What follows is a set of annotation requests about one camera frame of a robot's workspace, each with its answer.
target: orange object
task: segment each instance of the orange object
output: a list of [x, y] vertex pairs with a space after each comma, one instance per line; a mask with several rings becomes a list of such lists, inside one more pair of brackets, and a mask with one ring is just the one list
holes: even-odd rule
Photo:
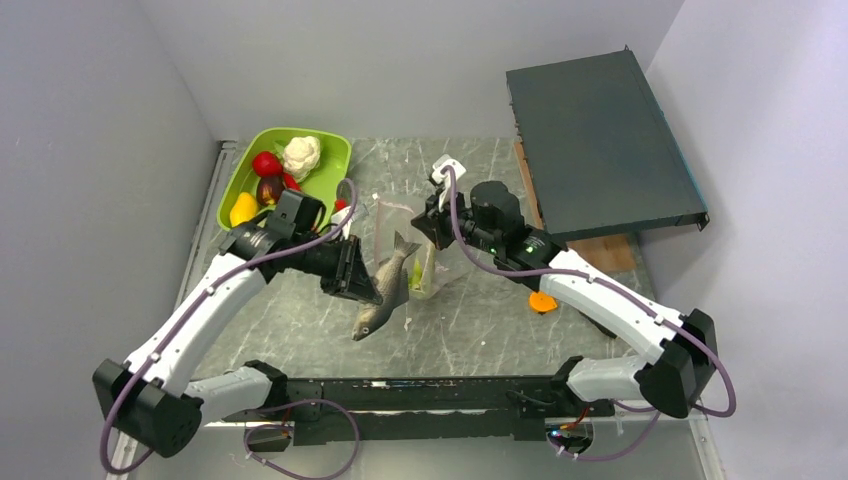
[[530, 294], [530, 299], [527, 301], [530, 308], [538, 314], [548, 313], [556, 310], [556, 299], [550, 295], [545, 295], [542, 292], [533, 292]]

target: silver fish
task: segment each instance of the silver fish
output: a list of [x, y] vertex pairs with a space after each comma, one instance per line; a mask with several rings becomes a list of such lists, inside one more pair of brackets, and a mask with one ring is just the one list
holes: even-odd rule
[[359, 309], [356, 323], [353, 324], [355, 341], [376, 332], [389, 321], [395, 308], [409, 300], [409, 273], [403, 268], [403, 262], [419, 247], [420, 243], [407, 242], [400, 233], [395, 232], [395, 251], [374, 275], [374, 284], [383, 296], [383, 303], [366, 304]]

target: white enclosure wall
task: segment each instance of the white enclosure wall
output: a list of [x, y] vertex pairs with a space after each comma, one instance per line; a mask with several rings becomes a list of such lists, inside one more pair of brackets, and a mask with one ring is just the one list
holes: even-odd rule
[[91, 374], [173, 308], [215, 150], [137, 2], [0, 2], [0, 477], [102, 478]]
[[648, 69], [712, 223], [647, 233], [644, 253], [662, 301], [716, 320], [731, 479], [848, 472], [846, 32], [841, 0], [686, 0]]
[[628, 44], [647, 68], [683, 0], [142, 0], [218, 139], [515, 134], [506, 70]]

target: green plastic tray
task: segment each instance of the green plastic tray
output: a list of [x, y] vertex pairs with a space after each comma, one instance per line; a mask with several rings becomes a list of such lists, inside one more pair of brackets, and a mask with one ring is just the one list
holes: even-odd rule
[[[336, 201], [336, 187], [347, 175], [347, 167], [350, 164], [350, 142], [346, 138], [332, 133], [306, 128], [269, 128], [260, 133], [250, 142], [247, 151], [239, 161], [230, 183], [224, 191], [224, 197], [218, 204], [218, 225], [224, 230], [233, 228], [230, 225], [230, 210], [236, 203], [239, 193], [248, 192], [256, 195], [256, 186], [259, 184], [259, 176], [253, 172], [253, 157], [263, 150], [274, 152], [274, 142], [287, 145], [294, 137], [313, 136], [321, 141], [321, 159], [318, 167], [309, 172], [309, 176], [300, 183], [303, 193], [315, 197], [327, 207], [324, 221], [318, 228], [323, 227], [330, 221], [330, 215]], [[261, 211], [273, 210], [274, 206], [268, 206]]]

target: red pepper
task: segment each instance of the red pepper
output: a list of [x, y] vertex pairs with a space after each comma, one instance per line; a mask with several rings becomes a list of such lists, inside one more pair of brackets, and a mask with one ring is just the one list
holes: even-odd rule
[[277, 177], [283, 174], [283, 165], [271, 152], [259, 152], [253, 158], [253, 171], [260, 177]]
[[300, 192], [300, 185], [297, 184], [297, 181], [290, 174], [283, 172], [283, 183], [286, 184], [286, 188], [291, 188], [292, 190], [296, 190]]

